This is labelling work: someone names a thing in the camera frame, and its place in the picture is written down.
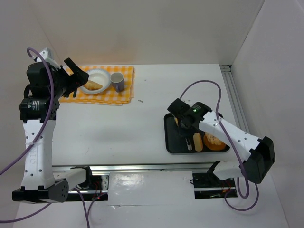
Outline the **metal tongs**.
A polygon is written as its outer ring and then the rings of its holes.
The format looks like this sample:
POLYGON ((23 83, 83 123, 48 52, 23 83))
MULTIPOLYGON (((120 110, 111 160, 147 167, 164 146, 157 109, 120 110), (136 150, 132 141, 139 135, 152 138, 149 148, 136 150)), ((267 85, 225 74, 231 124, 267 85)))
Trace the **metal tongs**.
POLYGON ((182 137, 185 141, 186 141, 186 145, 189 151, 192 151, 192 141, 191 139, 185 139, 184 137, 182 137))

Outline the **long bread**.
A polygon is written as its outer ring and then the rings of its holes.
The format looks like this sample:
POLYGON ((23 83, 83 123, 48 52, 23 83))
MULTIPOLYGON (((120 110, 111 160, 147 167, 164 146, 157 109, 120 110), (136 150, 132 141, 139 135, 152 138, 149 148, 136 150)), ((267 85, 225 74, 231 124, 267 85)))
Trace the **long bread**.
POLYGON ((88 80, 88 82, 86 84, 84 84, 83 87, 90 91, 99 90, 99 89, 103 88, 103 86, 101 84, 96 83, 91 80, 88 80))

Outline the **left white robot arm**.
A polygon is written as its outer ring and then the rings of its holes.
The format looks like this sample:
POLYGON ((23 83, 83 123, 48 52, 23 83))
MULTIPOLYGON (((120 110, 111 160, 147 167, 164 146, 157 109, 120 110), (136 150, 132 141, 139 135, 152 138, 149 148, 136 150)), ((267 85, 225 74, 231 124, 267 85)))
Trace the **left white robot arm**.
POLYGON ((68 192, 86 181, 89 169, 74 167, 67 175, 55 179, 52 170, 52 143, 59 99, 68 96, 88 82, 88 73, 70 58, 65 59, 72 71, 49 61, 29 65, 29 84, 19 105, 26 137, 24 176, 20 188, 12 192, 12 200, 26 203, 65 202, 68 192))

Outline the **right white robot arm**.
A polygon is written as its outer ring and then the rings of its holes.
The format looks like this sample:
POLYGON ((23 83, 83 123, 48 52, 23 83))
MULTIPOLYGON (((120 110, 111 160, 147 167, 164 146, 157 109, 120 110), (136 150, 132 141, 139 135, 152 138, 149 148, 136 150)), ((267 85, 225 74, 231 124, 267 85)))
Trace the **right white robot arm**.
POLYGON ((236 162, 217 161, 211 168, 218 179, 246 177, 250 182, 260 184, 275 162, 274 143, 268 138, 250 135, 223 118, 201 102, 189 106, 177 98, 168 111, 178 120, 179 130, 185 133, 210 133, 231 149, 238 152, 236 162))

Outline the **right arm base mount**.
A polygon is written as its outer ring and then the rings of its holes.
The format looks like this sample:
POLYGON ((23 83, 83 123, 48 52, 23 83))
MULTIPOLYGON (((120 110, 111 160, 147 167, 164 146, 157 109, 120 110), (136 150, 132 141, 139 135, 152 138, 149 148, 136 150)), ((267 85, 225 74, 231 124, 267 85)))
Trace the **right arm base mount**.
POLYGON ((194 197, 199 199, 237 198, 237 190, 233 179, 220 180, 212 173, 193 173, 190 184, 194 187, 194 197))

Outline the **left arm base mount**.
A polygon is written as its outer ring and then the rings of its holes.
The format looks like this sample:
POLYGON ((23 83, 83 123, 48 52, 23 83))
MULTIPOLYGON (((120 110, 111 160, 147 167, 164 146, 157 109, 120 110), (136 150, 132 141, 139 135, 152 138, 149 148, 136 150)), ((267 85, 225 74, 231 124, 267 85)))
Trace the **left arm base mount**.
POLYGON ((66 201, 81 201, 80 193, 84 201, 107 201, 108 200, 108 175, 93 175, 84 169, 70 170, 65 175, 68 182, 66 201))

